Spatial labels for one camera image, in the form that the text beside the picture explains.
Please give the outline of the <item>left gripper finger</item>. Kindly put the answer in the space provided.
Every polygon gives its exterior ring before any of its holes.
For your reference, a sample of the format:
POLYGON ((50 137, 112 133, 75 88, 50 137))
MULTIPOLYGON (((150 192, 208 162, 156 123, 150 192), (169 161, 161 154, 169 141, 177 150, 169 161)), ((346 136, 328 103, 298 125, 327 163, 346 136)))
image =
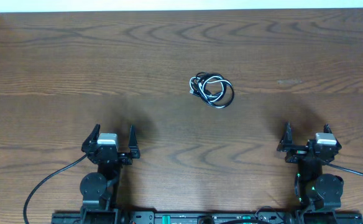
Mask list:
POLYGON ((99 124, 96 124, 89 136, 83 141, 81 145, 82 152, 89 152, 91 145, 97 143, 100 127, 99 124))
POLYGON ((134 126, 131 126, 131 129, 130 129, 128 147, 130 150, 131 157, 133 159, 139 159, 140 150, 138 147, 137 138, 136 138, 136 129, 134 126))

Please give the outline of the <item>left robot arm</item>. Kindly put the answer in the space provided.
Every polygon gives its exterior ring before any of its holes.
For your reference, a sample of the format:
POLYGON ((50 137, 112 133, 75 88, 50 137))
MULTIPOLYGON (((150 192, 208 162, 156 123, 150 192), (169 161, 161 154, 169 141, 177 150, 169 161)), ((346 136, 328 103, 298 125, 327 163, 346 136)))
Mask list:
POLYGON ((122 168, 140 157, 136 129, 130 128, 128 152, 118 151, 117 134, 99 130, 100 125, 96 124, 81 146, 81 151, 98 169, 80 182, 83 196, 80 223, 131 223, 129 212, 117 206, 116 199, 122 168))

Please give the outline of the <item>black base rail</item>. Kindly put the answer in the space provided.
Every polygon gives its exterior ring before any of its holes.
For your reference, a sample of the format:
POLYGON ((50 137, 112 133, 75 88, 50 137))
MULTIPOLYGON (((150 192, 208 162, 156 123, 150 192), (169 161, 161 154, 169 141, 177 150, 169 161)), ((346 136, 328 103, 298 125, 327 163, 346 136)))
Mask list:
POLYGON ((363 217, 359 213, 276 213, 269 210, 259 213, 155 213, 129 212, 125 215, 115 213, 54 213, 51 224, 67 223, 126 223, 126 224, 200 224, 226 223, 239 220, 241 223, 255 223, 257 220, 266 223, 362 223, 363 217))

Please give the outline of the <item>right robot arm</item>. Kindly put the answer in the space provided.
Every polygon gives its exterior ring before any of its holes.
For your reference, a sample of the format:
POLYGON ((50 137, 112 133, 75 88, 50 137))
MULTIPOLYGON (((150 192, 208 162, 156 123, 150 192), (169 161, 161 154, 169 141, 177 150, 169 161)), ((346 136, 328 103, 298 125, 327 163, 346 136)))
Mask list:
POLYGON ((299 146, 293 141, 290 123, 285 123, 277 151, 286 153, 286 163, 298 166, 294 191, 301 208, 292 215, 296 223, 338 222, 335 209, 341 206, 344 181, 339 176, 323 173, 323 166, 332 162, 341 148, 327 124, 323 132, 299 146))

